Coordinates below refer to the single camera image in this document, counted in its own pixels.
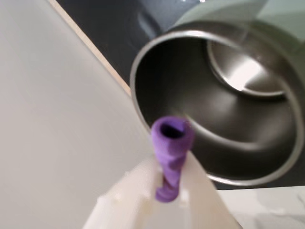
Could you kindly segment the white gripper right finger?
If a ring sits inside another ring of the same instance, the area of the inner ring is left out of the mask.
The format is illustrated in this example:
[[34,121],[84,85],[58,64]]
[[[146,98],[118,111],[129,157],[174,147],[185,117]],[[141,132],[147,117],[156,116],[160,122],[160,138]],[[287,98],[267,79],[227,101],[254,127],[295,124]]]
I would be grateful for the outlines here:
[[163,170],[159,201],[167,203],[179,198],[185,210],[186,228],[241,228],[191,152],[159,153],[159,163]]

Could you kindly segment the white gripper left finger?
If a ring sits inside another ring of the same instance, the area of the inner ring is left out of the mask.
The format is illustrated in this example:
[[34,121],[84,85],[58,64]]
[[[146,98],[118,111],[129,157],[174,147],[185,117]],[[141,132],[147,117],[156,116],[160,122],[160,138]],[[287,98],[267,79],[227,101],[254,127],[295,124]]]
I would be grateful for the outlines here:
[[84,229],[142,229],[153,208],[159,165],[150,157],[97,198]]

